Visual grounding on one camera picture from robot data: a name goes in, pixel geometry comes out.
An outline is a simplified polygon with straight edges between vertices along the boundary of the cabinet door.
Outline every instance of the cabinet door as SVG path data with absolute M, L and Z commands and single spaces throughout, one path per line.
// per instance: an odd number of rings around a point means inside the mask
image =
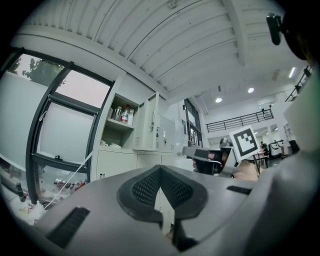
M 134 150 L 156 150 L 157 127 L 159 127 L 158 109 L 158 92 L 139 105 L 134 129 Z
M 159 135 L 159 144 L 161 152 L 173 153 L 175 151 L 175 131 L 175 123 L 162 116 L 160 118 Z
M 136 154 L 99 150 L 96 179 L 99 180 L 101 178 L 100 174 L 104 174 L 106 178 L 135 169 L 136 156 Z
M 153 167 L 155 165 L 161 165 L 161 155 L 155 154 L 138 154 L 136 161 L 136 167 Z

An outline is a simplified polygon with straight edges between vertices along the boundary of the floor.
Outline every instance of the floor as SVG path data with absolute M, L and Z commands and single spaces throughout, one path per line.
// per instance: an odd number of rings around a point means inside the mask
M 29 225 L 34 225 L 37 216 L 32 209 L 29 209 L 27 201 L 21 202 L 17 194 L 13 193 L 3 185 L 1 185 L 1 190 L 4 200 L 11 212 L 19 219 L 27 222 Z

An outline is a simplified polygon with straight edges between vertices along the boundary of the black window frame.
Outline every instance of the black window frame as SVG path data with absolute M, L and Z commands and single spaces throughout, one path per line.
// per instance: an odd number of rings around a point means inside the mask
M 197 145 L 202 147 L 203 145 L 200 145 L 200 142 L 202 143 L 202 132 L 201 132 L 199 113 L 196 110 L 196 108 L 193 106 L 193 104 L 190 102 L 190 100 L 188 100 L 188 99 L 184 100 L 184 106 L 185 106 L 186 129 L 187 129 L 187 134 L 188 134 L 189 146 L 191 146 L 190 145 L 190 143 L 192 141 L 191 140 L 191 129 L 193 129 L 198 137 Z M 195 124 L 192 124 L 189 121 L 189 113 L 188 112 L 190 112 L 193 115 Z
M 107 98 L 110 95 L 110 92 L 115 84 L 115 81 L 110 81 L 107 78 L 102 77 L 92 71 L 89 71 L 81 66 L 75 65 L 72 61 L 68 62 L 60 58 L 56 58 L 41 52 L 27 50 L 25 48 L 16 48 L 16 47 L 10 47 L 9 52 L 10 54 L 12 52 L 15 52 L 15 54 L 12 56 L 12 58 L 10 58 L 6 66 L 1 71 L 0 73 L 1 77 L 23 54 L 30 55 L 35 58 L 40 58 L 42 60 L 46 60 L 49 62 L 53 62 L 58 65 L 62 65 L 64 67 L 53 79 L 51 84 L 47 87 L 47 90 L 45 91 L 34 113 L 30 130 L 29 130 L 28 139 L 27 139 L 26 158 L 25 158 L 26 182 L 27 182 L 27 188 L 28 188 L 30 199 L 32 203 L 35 204 L 36 201 L 39 199 L 39 196 L 38 196 L 39 180 L 38 180 L 38 175 L 35 173 L 35 165 L 43 164 L 46 166 L 54 167 L 60 170 L 66 170 L 69 172 L 75 172 L 80 167 L 80 164 L 77 164 L 77 163 L 63 161 L 60 159 L 54 159 L 54 158 L 47 157 L 37 153 L 37 145 L 39 141 L 41 127 L 43 124 L 42 120 L 46 114 L 46 111 L 49 109 L 50 104 L 56 103 L 66 108 L 70 108 L 72 110 L 94 116 L 92 126 L 90 128 L 86 152 L 85 152 L 85 157 L 87 157 L 89 153 L 93 150 L 95 136 L 97 133 L 98 123 L 102 114 L 102 110 L 104 109 Z M 82 101 L 70 98 L 68 96 L 65 96 L 56 92 L 61 82 L 67 77 L 67 75 L 71 71 L 76 71 L 78 73 L 81 73 L 85 76 L 95 79 L 110 87 L 102 102 L 102 106 L 100 108 L 89 105 Z M 92 157 L 78 171 L 78 173 L 86 174 L 88 183 L 91 181 L 91 163 L 92 163 Z

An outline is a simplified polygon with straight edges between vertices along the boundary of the tree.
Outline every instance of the tree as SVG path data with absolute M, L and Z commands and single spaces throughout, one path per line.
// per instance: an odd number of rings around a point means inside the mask
M 17 61 L 8 69 L 8 71 L 18 75 L 17 69 L 20 66 L 20 61 L 21 61 L 21 58 L 18 58 Z
M 49 86 L 63 68 L 63 66 L 51 61 L 32 58 L 30 60 L 30 71 L 23 70 L 22 75 L 35 83 Z

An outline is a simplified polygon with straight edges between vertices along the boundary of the white ceiling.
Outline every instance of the white ceiling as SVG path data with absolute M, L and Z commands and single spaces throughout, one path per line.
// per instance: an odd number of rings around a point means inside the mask
M 303 67 L 296 67 L 294 74 L 289 78 L 291 68 L 278 69 L 273 72 L 264 72 L 255 76 L 221 83 L 220 91 L 218 86 L 212 86 L 211 89 L 196 94 L 194 99 L 198 106 L 208 114 L 210 111 L 229 106 L 238 102 L 261 99 L 281 92 L 289 94 L 294 90 L 294 86 L 301 78 Z M 254 88 L 252 93 L 248 93 L 249 88 Z
M 225 95 L 238 94 L 248 84 L 258 91 L 275 70 L 288 73 L 304 63 L 285 41 L 271 43 L 266 16 L 283 14 L 274 0 L 177 0 L 174 9 L 167 2 L 48 0 L 25 27 L 51 27 L 90 39 L 142 70 L 170 103 L 205 92 L 208 109 L 215 107 L 211 102 L 219 85 Z

